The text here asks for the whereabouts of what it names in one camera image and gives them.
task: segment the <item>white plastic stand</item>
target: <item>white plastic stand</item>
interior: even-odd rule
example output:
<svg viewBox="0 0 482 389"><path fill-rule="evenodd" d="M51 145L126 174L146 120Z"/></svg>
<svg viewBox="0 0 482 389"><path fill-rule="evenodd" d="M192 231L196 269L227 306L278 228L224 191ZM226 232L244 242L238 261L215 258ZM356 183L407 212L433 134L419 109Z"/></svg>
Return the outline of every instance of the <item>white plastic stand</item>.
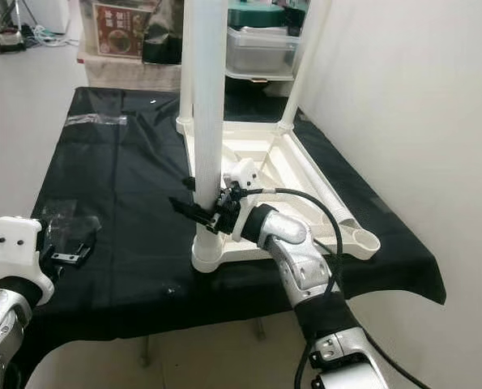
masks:
<svg viewBox="0 0 482 389"><path fill-rule="evenodd" d="M220 191L221 172L229 172L240 160L251 158L262 187L302 190L320 199L339 223L343 252L369 259L379 250L379 240L361 228L293 133L305 76L317 51L330 5L331 1L324 7L317 31L309 34L282 119L278 123L224 122L228 0L186 0L177 130L185 137L190 173L196 180L196 203L210 209ZM334 230L312 203L286 194L263 194L258 201L301 218L311 226L319 241L335 250ZM214 271L224 262L268 257L254 243L214 235L201 225L192 252L192 263L202 272Z"/></svg>

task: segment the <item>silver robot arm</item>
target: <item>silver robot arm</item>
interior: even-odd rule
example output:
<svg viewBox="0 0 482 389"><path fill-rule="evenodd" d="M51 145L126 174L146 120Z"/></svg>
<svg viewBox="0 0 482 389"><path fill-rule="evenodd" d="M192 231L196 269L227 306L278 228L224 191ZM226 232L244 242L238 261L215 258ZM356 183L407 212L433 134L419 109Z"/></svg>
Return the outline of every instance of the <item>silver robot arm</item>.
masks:
<svg viewBox="0 0 482 389"><path fill-rule="evenodd" d="M314 336L309 360L322 372L313 386L389 389L386 376L391 366L366 338L338 286L334 284L332 301L323 298L332 274L314 245L310 227L263 204L251 211L243 235L276 261L305 337Z"/></svg>
<svg viewBox="0 0 482 389"><path fill-rule="evenodd" d="M399 373L415 382L409 374L397 370L398 366L393 367L377 345L374 347L375 343L352 315L339 286L329 282L331 270L314 244L311 228L303 220L284 215L268 204L255 207L256 193L276 193L275 189L258 186L254 182L257 176L253 161L239 162L224 175L227 187L221 190L211 210L170 200L176 212L205 225L211 233L232 234L235 241L244 238L254 242L276 261L288 299L311 345L306 357L314 369L320 370L313 387L390 389L390 383L396 379L405 382ZM183 183L194 190L192 177Z"/></svg>
<svg viewBox="0 0 482 389"><path fill-rule="evenodd" d="M82 266L93 251L96 230L75 253L62 254L51 245L44 247L47 228L39 220L0 217L0 389L10 387L8 366L32 310L52 297L63 267Z"/></svg>

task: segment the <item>black tablecloth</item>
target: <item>black tablecloth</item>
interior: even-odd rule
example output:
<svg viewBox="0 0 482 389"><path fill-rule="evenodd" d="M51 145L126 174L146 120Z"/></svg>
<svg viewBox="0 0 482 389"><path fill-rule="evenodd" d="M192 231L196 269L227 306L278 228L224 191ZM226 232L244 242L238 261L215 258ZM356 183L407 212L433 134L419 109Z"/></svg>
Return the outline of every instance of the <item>black tablecloth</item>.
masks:
<svg viewBox="0 0 482 389"><path fill-rule="evenodd" d="M193 270L195 225L168 202L169 196L190 200L181 184L189 172L175 128L178 105L172 93L76 90L32 215L70 204L73 217L97 216L102 229L88 263L67 269L52 300L37 307L15 358L25 381L47 352L71 340L143 336L290 309L270 259L228 263L206 275ZM228 95L225 117L275 122L284 105L262 93ZM402 289L443 303L431 253L320 130L298 118L295 132L382 244L367 262L345 256L345 296Z"/></svg>

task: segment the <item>electrical cable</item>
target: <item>electrical cable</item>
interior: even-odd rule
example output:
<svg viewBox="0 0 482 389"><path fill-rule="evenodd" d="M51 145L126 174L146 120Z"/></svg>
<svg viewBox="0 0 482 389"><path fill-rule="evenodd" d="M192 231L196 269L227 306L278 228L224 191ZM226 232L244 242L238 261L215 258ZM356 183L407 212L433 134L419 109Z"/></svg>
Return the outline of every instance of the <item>electrical cable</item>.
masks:
<svg viewBox="0 0 482 389"><path fill-rule="evenodd" d="M48 28L37 24L33 29L33 36L37 43L48 47L60 47L66 45L74 45L74 42L79 42L76 39L70 39L65 35L58 35L51 32Z"/></svg>
<svg viewBox="0 0 482 389"><path fill-rule="evenodd" d="M311 354L311 349L313 348L313 344L315 340L316 340L316 335L313 334L309 339L307 339L307 342L305 342L304 351L300 358L300 362L298 363L298 367L296 368L295 381L294 381L295 389L301 389L302 376L304 375L305 364L307 363L309 354Z"/></svg>
<svg viewBox="0 0 482 389"><path fill-rule="evenodd" d="M367 339L369 340L369 343L376 349L376 351L383 357L385 361L387 361L394 369L396 369L404 378L406 378L408 381L411 383L416 384L418 387L421 389L431 389L428 385L425 383L421 382L419 379L415 378L413 375L408 373L405 369L403 369L396 361L392 359L391 356L389 356L385 351L379 347L377 342L370 336L370 334L363 328L363 326L360 327L363 329L363 332L365 333Z"/></svg>
<svg viewBox="0 0 482 389"><path fill-rule="evenodd" d="M305 192L301 192L299 190L293 190L293 189L287 189L287 188L275 188L271 190L263 190L263 189L254 189L254 190L247 190L245 192L245 195L260 195L260 194L268 194L268 193L285 193L285 194L290 194L290 195L296 195L300 196L304 199L308 199L310 202L314 203L316 206L318 206L320 209L322 209L323 213L326 214L327 218L332 224L332 227L335 231L335 236L336 236L336 252L331 250L329 247L321 243L318 239L314 239L314 242L322 247L326 252L331 254L335 258L335 265L333 266L332 272L331 272L331 278L329 278L329 282L327 283L326 291L324 292L324 297L328 298L331 295L332 288L334 287L335 280L340 279L341 271L342 271L342 262L340 255L343 253L343 241L341 238L341 232L339 230L338 223L336 223L336 220L332 213L329 211L329 209L318 199L315 197L311 196L310 194L307 194ZM396 361L394 361L385 351L379 347L377 342L370 336L370 334L363 328L363 326L360 324L360 327L363 329L363 332L365 333L367 339L369 340L369 343L376 349L376 351L383 357L383 359L388 362L394 369L396 369L404 378L406 378L408 381L411 383L414 383L421 389L430 389L425 383L421 382L419 379L415 378L413 375L409 374L405 369L403 369ZM311 352L311 349L314 344L314 339L315 336L312 336L311 339L308 339L304 352L302 353L300 363L298 364L298 367L296 368L296 373L295 373L295 381L294 381L294 387L295 389L300 389L301 388L301 380L302 380L302 375L304 373L305 369L305 363L307 362L307 358Z"/></svg>
<svg viewBox="0 0 482 389"><path fill-rule="evenodd" d="M329 219L330 223L332 224L332 228L335 231L335 236L336 236L336 255L340 256L343 254L343 239L341 238L341 231L339 229L338 223L336 222L336 219L334 215L329 211L329 208L327 208L320 200L317 198L311 196L308 193L302 192L300 190L294 190L294 189L288 189L288 188L275 188L275 189L253 189L253 190L247 190L245 192L245 195L260 195L260 194L268 194L268 193L283 193L287 195L295 195L302 197L304 199L309 200L311 203L316 205L318 208L320 208L323 213L327 216Z"/></svg>
<svg viewBox="0 0 482 389"><path fill-rule="evenodd" d="M317 244L319 243L319 245L322 248L324 248L327 252L332 253L332 250L326 248L326 246L323 245L321 242L317 241L316 239L314 241ZM332 289L335 286L335 281L339 278L339 272L341 271L341 262L338 260L337 255L334 255L334 256L336 257L336 262L332 268L331 277L329 278L329 282L327 282L327 287L323 294L324 299L328 299L331 296ZM311 354L311 349L313 348L313 344L315 340L316 340L316 334L312 334L311 337L307 339L307 341L305 342L304 351L302 353L300 362L298 363L298 367L296 368L296 372L295 372L295 381L294 381L295 389L301 389L301 382L302 382L302 376L304 375L305 363L307 362L307 358L309 357L309 354Z"/></svg>
<svg viewBox="0 0 482 389"><path fill-rule="evenodd" d="M38 24L38 23L37 23L37 19L36 19L36 17L33 15L32 11L30 11L30 8L28 7L28 4L27 4L26 0L20 0L20 1L23 2L23 4L24 4L25 7L27 7L28 14L29 14L30 17L32 18L33 23L34 23L35 25L37 25L37 24Z"/></svg>

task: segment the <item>plastic storage box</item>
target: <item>plastic storage box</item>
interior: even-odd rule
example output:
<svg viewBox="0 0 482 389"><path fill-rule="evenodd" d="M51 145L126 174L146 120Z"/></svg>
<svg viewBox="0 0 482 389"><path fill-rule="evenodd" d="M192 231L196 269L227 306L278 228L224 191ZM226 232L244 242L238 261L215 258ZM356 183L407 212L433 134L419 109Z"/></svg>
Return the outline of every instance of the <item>plastic storage box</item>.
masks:
<svg viewBox="0 0 482 389"><path fill-rule="evenodd" d="M300 38L285 28L228 28L226 75L234 79L293 80Z"/></svg>

